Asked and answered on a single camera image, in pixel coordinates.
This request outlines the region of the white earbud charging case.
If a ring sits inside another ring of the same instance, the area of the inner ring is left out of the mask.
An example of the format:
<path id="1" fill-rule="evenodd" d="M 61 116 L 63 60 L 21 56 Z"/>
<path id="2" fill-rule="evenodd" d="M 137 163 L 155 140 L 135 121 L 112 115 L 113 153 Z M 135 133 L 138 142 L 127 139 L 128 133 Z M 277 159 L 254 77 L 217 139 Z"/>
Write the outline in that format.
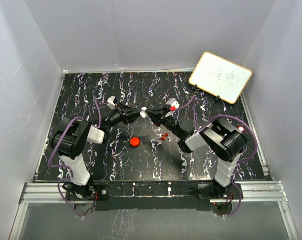
<path id="1" fill-rule="evenodd" d="M 148 116 L 148 114 L 146 113 L 146 110 L 147 110 L 147 107 L 142 107 L 142 108 L 141 108 L 140 115 L 141 115 L 141 117 L 142 117 L 143 119 L 145 119 L 145 118 Z"/>

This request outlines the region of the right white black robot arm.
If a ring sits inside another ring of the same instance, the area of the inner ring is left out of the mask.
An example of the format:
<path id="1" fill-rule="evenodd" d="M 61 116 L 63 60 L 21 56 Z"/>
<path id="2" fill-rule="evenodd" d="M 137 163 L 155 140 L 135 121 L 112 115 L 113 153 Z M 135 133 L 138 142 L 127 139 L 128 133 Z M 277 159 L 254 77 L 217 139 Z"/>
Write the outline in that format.
<path id="1" fill-rule="evenodd" d="M 213 191 L 217 197 L 226 198 L 232 191 L 232 174 L 240 153 L 246 147 L 247 138 L 242 131 L 220 115 L 212 118 L 203 129 L 195 131 L 189 119 L 178 121 L 168 115 L 172 111 L 173 108 L 168 106 L 145 110 L 153 124 L 163 125 L 179 139 L 178 145 L 183 152 L 192 153 L 205 146 L 213 150 L 218 157 Z"/>

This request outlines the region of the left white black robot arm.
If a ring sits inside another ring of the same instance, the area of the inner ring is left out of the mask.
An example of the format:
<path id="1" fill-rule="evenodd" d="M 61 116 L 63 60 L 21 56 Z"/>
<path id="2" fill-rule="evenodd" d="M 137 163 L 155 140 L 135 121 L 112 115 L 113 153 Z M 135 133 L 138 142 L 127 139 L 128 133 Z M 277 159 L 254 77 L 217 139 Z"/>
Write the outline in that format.
<path id="1" fill-rule="evenodd" d="M 65 168 L 70 174 L 70 182 L 77 185 L 77 194 L 84 200 L 94 194 L 89 184 L 90 173 L 87 170 L 82 152 L 86 143 L 103 143 L 106 131 L 122 122 L 126 125 L 140 117 L 141 108 L 133 108 L 121 103 L 109 103 L 110 112 L 98 119 L 98 125 L 85 121 L 81 117 L 65 117 L 51 140 L 53 152 L 48 160 L 49 168 Z"/>

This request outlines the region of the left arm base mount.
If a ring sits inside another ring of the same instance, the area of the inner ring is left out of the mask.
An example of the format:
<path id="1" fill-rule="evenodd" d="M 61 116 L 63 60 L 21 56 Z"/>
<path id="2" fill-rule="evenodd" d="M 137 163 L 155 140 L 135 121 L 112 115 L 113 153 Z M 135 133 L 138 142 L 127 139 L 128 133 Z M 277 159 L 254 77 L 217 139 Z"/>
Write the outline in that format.
<path id="1" fill-rule="evenodd" d="M 74 201 L 106 201 L 109 199 L 108 185 L 75 185 L 64 183 L 62 188 L 66 191 L 66 199 Z"/>

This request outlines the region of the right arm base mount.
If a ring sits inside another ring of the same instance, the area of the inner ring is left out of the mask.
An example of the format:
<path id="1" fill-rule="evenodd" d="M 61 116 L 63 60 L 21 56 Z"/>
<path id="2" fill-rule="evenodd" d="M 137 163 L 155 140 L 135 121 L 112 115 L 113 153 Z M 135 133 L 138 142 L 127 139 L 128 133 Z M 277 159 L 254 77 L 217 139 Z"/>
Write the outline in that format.
<path id="1" fill-rule="evenodd" d="M 224 199 L 233 196 L 234 200 L 243 198 L 241 186 L 232 184 L 227 187 L 215 186 L 213 183 L 200 183 L 196 187 L 191 188 L 191 194 L 200 200 Z"/>

